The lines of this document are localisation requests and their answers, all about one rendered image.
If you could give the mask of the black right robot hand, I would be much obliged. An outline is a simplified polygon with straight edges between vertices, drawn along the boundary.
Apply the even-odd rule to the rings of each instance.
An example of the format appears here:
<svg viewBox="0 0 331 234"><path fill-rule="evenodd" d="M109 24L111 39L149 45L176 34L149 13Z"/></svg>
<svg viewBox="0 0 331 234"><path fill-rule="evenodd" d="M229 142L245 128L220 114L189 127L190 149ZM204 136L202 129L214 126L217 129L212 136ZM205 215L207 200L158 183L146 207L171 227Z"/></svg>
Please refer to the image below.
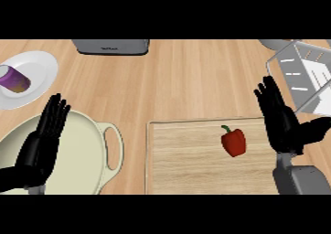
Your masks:
<svg viewBox="0 0 331 234"><path fill-rule="evenodd" d="M331 129L331 117L320 117L308 122L298 122L292 108L285 104L271 76L254 90L264 117L269 142L277 153L301 155L304 146L317 143Z"/></svg>

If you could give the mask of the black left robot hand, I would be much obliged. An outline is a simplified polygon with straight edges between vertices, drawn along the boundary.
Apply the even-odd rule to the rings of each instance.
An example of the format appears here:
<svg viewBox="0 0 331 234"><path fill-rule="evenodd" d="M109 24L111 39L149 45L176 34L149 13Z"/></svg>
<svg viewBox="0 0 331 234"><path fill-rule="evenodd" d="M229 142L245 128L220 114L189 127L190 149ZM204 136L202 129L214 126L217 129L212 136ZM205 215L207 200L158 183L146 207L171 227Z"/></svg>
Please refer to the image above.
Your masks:
<svg viewBox="0 0 331 234"><path fill-rule="evenodd" d="M44 106L37 130L28 134L15 165L0 168L0 193L43 186L54 170L59 139L71 105L54 94Z"/></svg>

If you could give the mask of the red bell pepper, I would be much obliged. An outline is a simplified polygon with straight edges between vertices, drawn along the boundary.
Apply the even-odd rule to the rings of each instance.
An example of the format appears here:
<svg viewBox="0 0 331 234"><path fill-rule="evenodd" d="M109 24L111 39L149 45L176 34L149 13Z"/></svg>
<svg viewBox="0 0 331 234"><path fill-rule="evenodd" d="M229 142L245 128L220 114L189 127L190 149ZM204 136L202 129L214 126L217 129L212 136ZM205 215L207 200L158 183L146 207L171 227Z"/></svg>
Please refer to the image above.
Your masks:
<svg viewBox="0 0 331 234"><path fill-rule="evenodd" d="M245 136L240 129L230 130L226 125L221 128L227 131L221 136L221 145L232 157L245 153Z"/></svg>

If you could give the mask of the wooden tray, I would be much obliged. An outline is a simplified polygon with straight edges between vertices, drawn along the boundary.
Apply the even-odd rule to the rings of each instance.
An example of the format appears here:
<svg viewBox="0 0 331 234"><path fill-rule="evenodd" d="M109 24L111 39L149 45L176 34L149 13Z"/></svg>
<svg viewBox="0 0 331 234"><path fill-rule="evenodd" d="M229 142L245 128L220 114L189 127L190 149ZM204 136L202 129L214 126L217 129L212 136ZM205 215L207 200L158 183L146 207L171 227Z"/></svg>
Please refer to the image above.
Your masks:
<svg viewBox="0 0 331 234"><path fill-rule="evenodd" d="M246 141L245 154L236 157L221 145L221 135L235 129ZM261 118L147 124L146 194L271 195L274 168Z"/></svg>

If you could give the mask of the purple can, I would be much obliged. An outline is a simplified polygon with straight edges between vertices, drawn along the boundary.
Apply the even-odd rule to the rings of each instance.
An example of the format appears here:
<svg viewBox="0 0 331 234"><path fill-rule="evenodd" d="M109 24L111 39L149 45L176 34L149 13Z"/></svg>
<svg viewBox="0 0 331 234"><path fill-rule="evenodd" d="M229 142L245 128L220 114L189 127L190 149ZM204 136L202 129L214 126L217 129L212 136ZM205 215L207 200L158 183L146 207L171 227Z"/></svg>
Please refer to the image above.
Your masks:
<svg viewBox="0 0 331 234"><path fill-rule="evenodd" d="M10 65L0 65L0 85L12 92L20 93L28 90L31 80Z"/></svg>

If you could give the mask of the white plate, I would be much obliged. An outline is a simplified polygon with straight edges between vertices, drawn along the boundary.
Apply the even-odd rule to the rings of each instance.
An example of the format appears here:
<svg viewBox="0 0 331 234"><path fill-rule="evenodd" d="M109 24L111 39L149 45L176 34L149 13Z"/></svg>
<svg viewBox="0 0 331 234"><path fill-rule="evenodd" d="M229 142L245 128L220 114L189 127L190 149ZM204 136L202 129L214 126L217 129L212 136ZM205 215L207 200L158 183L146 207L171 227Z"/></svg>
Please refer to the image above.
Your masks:
<svg viewBox="0 0 331 234"><path fill-rule="evenodd" d="M54 55L46 51L26 51L0 65L10 65L31 80L25 92L15 93L0 85L0 110L12 110L29 104L50 89L59 65Z"/></svg>

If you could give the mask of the grey appliance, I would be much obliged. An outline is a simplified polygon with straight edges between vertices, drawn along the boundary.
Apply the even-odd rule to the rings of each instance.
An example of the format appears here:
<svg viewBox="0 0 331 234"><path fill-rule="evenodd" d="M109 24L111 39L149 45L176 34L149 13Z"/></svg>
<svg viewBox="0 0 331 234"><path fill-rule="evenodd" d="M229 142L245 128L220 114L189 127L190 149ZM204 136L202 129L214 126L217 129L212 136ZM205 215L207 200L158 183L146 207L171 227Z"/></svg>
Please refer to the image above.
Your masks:
<svg viewBox="0 0 331 234"><path fill-rule="evenodd" d="M134 56L149 52L147 39L74 39L72 44L88 55Z"/></svg>

